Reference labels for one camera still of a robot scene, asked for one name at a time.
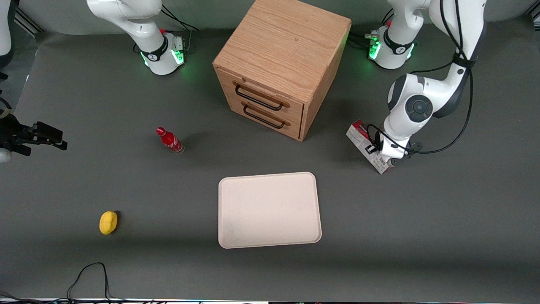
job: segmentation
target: plastic tray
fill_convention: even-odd
[[[223,248],[316,243],[321,236],[313,174],[227,177],[219,182],[218,240]]]

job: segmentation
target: red bottle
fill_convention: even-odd
[[[184,145],[176,138],[174,134],[166,131],[164,128],[159,127],[156,129],[156,133],[161,137],[161,142],[166,145],[173,153],[181,154],[184,152]]]

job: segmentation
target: drawer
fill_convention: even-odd
[[[301,124],[303,104],[273,96],[275,94],[248,84],[242,78],[221,69],[217,69],[217,73],[228,100],[234,98],[248,104],[251,109],[269,112],[283,121]]]
[[[254,106],[248,101],[237,95],[226,94],[231,110],[249,118],[252,121],[258,122],[271,128],[274,131],[285,134],[296,140],[300,137],[300,120],[287,121],[278,117],[273,111],[265,111]]]

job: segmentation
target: gray tabletop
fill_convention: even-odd
[[[488,25],[465,135],[382,176],[345,132],[357,119],[381,123],[392,82],[449,61],[450,39],[424,26],[410,61],[392,71],[347,47],[297,142],[229,110],[211,62],[230,33],[193,34],[186,65],[168,76],[153,75],[127,35],[41,37],[16,114],[63,130],[69,148],[34,147],[0,167],[0,289],[62,296],[102,261],[111,292],[125,298],[539,302],[540,55],[530,17]],[[451,141],[468,96],[414,140]],[[182,155],[161,145],[160,125],[185,143]],[[317,178],[321,241],[222,249],[218,182],[296,171]],[[102,236],[107,210],[120,210],[121,223]],[[73,295],[102,290],[101,270],[89,269]]]

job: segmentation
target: wooden cabinet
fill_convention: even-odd
[[[231,109],[302,141],[351,21],[297,0],[256,0],[213,65]]]

